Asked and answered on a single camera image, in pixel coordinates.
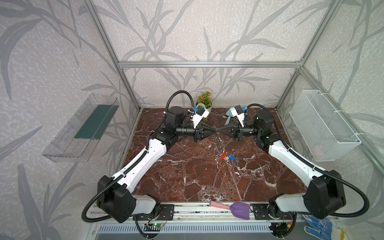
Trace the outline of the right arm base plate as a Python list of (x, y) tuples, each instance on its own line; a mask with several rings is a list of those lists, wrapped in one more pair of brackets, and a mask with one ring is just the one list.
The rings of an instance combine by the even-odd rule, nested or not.
[(250, 211), (254, 216), (255, 220), (281, 220), (288, 221), (292, 220), (294, 217), (293, 212), (281, 212), (280, 210), (275, 209), (274, 207), (270, 207), (268, 203), (261, 204), (251, 204)]

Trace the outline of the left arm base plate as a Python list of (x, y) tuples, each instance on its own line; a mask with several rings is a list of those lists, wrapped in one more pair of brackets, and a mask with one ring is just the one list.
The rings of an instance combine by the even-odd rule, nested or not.
[(160, 204), (156, 205), (154, 210), (149, 214), (138, 214), (136, 219), (138, 221), (149, 221), (153, 219), (162, 221), (171, 221), (174, 218), (175, 205), (174, 204)]

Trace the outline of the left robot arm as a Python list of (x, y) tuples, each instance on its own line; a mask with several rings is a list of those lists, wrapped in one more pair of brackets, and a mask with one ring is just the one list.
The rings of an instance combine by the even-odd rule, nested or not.
[(98, 182), (97, 194), (86, 204), (81, 218), (86, 223), (114, 219), (125, 222), (136, 215), (157, 215), (159, 201), (148, 195), (133, 195), (139, 181), (164, 156), (179, 137), (194, 137), (195, 141), (205, 139), (206, 131), (213, 131), (204, 125), (210, 111), (202, 106), (185, 113), (181, 107), (171, 107), (158, 127), (150, 132), (145, 147), (120, 171), (113, 176), (103, 176)]

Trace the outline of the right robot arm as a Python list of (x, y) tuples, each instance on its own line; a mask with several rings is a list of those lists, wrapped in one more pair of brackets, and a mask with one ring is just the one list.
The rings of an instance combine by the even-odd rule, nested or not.
[[(230, 129), (227, 136), (241, 141), (243, 137), (254, 137), (257, 146), (270, 156), (283, 163), (307, 187), (301, 194), (280, 194), (269, 200), (268, 213), (273, 219), (278, 219), (283, 213), (297, 212), (312, 215), (318, 219), (328, 216), (355, 218), (365, 214), (370, 207), (367, 195), (356, 186), (344, 181), (337, 171), (327, 171), (297, 153), (282, 137), (281, 131), (273, 133), (272, 125), (276, 120), (272, 113), (261, 106), (252, 124), (247, 123), (248, 108), (236, 106), (227, 111), (227, 116), (233, 118), (233, 123), (220, 128), (220, 131)], [(337, 210), (346, 205), (344, 188), (348, 187), (363, 199), (363, 207), (353, 213), (341, 214)]]

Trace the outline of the red tagged key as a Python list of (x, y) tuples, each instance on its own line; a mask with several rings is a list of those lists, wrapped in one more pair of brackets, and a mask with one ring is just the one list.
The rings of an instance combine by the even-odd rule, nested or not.
[(221, 160), (226, 160), (227, 159), (227, 152), (224, 151), (223, 154), (221, 155)]

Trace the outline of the blue tagged key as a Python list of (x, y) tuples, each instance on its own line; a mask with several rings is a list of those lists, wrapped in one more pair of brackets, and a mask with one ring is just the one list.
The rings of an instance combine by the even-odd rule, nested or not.
[(235, 158), (234, 156), (232, 156), (232, 155), (228, 155), (228, 158), (230, 159), (230, 160), (232, 160), (232, 161), (234, 161), (237, 165), (239, 164), (239, 162), (240, 162), (240, 160), (239, 159), (237, 159), (237, 158)]

